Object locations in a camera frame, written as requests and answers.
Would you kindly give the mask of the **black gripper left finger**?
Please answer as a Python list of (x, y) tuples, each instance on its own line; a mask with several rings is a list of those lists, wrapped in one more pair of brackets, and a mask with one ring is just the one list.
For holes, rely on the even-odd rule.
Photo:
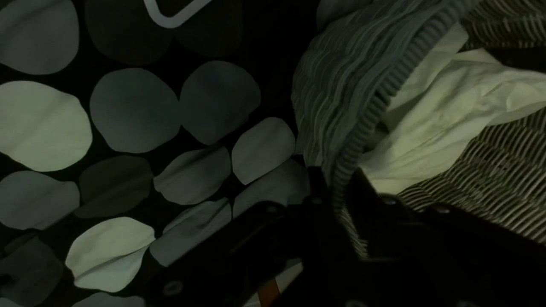
[(328, 204), (323, 175), (306, 175), (310, 194), (299, 204), (259, 201), (233, 220), (240, 238), (228, 249), (238, 283), (250, 298), (289, 261), (301, 271), (269, 307), (364, 307), (364, 285), (352, 247)]

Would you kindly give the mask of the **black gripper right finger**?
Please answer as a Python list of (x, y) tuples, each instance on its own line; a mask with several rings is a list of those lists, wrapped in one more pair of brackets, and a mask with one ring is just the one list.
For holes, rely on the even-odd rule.
[(356, 170), (347, 211), (390, 274), (380, 307), (546, 307), (546, 250), (446, 203), (412, 211)]

